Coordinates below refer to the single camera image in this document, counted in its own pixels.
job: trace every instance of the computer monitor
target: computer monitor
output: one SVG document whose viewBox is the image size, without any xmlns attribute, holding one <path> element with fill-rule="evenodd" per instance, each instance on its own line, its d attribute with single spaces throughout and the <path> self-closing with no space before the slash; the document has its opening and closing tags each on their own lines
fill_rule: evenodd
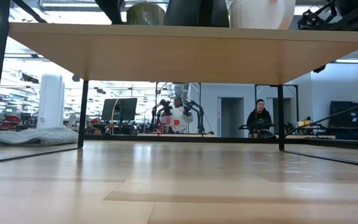
<svg viewBox="0 0 358 224">
<path fill-rule="evenodd" d="M 20 113 L 20 119 L 25 119 L 25 118 L 30 118 L 31 117 L 31 113 Z"/>
<path fill-rule="evenodd" d="M 350 101 L 332 101 L 329 114 L 336 114 L 349 108 L 358 106 L 358 103 Z M 329 127 L 358 128 L 358 109 L 341 113 L 329 119 Z"/>
<path fill-rule="evenodd" d="M 102 120 L 110 121 L 112 115 L 112 109 L 116 104 L 116 101 L 119 100 L 122 103 L 122 120 L 123 121 L 133 121 L 135 120 L 136 104 L 137 98 L 126 98 L 126 99 L 107 99 L 104 101 Z M 112 119 L 114 121 L 119 121 L 121 116 L 120 105 L 117 103 L 114 116 Z"/>
</svg>

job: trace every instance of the man in black hoodie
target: man in black hoodie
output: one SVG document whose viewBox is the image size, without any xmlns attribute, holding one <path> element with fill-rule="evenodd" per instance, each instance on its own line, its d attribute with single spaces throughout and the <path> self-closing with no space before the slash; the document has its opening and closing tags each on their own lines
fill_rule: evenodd
<svg viewBox="0 0 358 224">
<path fill-rule="evenodd" d="M 272 125 L 272 118 L 270 117 L 270 113 L 265 108 L 265 101 L 259 99 L 256 101 L 256 112 L 253 110 L 251 114 L 249 114 L 247 119 L 248 130 L 261 130 L 261 129 L 269 129 Z"/>
</svg>

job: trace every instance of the white cylinder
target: white cylinder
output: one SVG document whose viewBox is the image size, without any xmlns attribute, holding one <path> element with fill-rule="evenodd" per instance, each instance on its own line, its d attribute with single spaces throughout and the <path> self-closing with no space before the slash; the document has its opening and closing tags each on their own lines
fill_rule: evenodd
<svg viewBox="0 0 358 224">
<path fill-rule="evenodd" d="M 63 77 L 57 74 L 42 75 L 37 128 L 61 127 L 64 101 Z"/>
<path fill-rule="evenodd" d="M 296 0 L 234 0 L 230 27 L 243 29 L 288 29 Z"/>
</svg>

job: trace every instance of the person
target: person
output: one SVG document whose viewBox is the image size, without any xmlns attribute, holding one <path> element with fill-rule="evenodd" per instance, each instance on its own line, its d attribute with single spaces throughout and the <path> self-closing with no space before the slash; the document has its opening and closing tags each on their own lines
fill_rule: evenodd
<svg viewBox="0 0 358 224">
<path fill-rule="evenodd" d="M 247 119 L 248 130 L 253 131 L 255 129 L 256 130 L 269 129 L 271 125 L 272 125 L 272 118 L 270 117 L 270 113 L 265 108 L 265 101 L 262 99 L 257 100 L 256 109 L 254 109 L 249 114 Z"/>
<path fill-rule="evenodd" d="M 179 96 L 173 102 L 172 115 L 166 120 L 169 125 L 170 134 L 183 134 L 187 131 L 188 125 L 193 121 L 193 115 L 183 107 Z"/>
</svg>

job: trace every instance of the wooden table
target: wooden table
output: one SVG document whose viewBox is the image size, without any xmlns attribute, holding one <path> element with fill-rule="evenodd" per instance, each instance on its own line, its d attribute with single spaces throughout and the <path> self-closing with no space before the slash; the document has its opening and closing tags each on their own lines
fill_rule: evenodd
<svg viewBox="0 0 358 224">
<path fill-rule="evenodd" d="M 284 84 L 358 50 L 358 32 L 11 23 L 84 80 Z"/>
</svg>

